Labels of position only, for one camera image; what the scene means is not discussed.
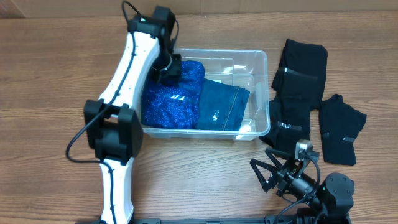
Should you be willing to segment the sparkly blue garment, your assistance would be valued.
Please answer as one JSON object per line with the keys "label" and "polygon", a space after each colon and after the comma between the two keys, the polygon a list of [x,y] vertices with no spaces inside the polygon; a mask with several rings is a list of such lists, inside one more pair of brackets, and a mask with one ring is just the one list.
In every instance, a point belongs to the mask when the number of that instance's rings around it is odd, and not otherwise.
{"label": "sparkly blue garment", "polygon": [[141,96],[141,124],[153,128],[193,129],[205,80],[201,62],[182,62],[181,79],[156,83],[148,80]]}

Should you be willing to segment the blue denim jeans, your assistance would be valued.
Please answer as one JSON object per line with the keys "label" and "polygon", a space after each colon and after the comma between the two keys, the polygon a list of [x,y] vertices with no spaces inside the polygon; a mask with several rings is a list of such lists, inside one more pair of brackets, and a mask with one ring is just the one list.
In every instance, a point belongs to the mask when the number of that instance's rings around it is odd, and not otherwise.
{"label": "blue denim jeans", "polygon": [[238,86],[205,79],[199,101],[196,128],[212,131],[239,131],[250,92]]}

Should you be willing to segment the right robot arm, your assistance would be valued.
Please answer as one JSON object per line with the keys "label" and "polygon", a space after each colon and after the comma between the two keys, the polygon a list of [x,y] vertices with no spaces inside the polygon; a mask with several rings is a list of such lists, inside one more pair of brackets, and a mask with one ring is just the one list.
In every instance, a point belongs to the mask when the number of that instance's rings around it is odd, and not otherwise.
{"label": "right robot arm", "polygon": [[275,149],[265,150],[273,162],[251,159],[263,191],[277,188],[276,195],[293,195],[295,202],[277,215],[266,216],[266,223],[350,223],[354,205],[354,181],[342,173],[331,173],[320,181],[319,153],[312,147],[297,149],[294,155]]}

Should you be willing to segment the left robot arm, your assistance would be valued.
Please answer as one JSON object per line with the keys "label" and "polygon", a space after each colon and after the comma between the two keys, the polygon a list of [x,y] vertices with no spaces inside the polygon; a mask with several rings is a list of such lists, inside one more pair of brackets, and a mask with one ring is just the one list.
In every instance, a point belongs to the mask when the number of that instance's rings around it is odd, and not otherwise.
{"label": "left robot arm", "polygon": [[95,151],[90,162],[99,164],[103,175],[103,211],[98,223],[133,223],[131,197],[132,166],[143,141],[139,105],[146,81],[176,84],[181,79],[182,59],[175,54],[179,27],[175,14],[156,6],[151,16],[138,12],[123,14],[127,24],[126,46],[119,65],[99,99],[87,100],[83,108],[85,125],[71,139],[65,157],[74,163],[70,150],[87,134]]}

